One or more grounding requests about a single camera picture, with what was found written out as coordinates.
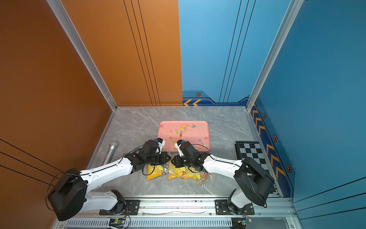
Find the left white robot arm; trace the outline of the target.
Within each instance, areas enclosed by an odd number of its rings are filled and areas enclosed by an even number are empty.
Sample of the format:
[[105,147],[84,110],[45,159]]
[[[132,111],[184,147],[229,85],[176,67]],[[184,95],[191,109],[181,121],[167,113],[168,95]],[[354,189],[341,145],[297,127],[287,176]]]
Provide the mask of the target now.
[[166,164],[171,157],[163,151],[161,138],[148,140],[141,148],[134,149],[109,164],[78,171],[66,171],[47,195],[59,221],[66,221],[84,211],[101,210],[111,214],[126,213],[126,201],[117,190],[96,192],[95,189],[111,180],[143,170],[145,166]]

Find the clear ziploc bag with candies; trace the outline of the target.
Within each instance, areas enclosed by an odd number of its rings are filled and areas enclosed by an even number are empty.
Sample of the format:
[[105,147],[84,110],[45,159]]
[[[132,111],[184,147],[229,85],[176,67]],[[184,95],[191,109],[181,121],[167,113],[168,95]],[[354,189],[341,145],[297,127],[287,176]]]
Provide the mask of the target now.
[[165,165],[158,165],[158,166],[147,166],[147,180],[152,180],[160,176],[168,176],[170,173],[169,171],[169,164]]

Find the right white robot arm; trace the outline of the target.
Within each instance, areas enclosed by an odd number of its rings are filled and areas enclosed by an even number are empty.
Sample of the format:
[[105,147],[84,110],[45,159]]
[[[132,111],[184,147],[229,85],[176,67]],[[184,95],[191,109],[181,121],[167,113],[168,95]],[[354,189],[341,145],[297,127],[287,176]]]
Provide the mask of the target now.
[[209,152],[199,152],[189,141],[175,143],[178,150],[172,160],[176,168],[187,167],[198,172],[215,173],[236,181],[240,189],[234,190],[227,205],[231,214],[244,214],[245,206],[255,204],[266,207],[266,201],[274,185],[273,177],[253,158],[229,160]]

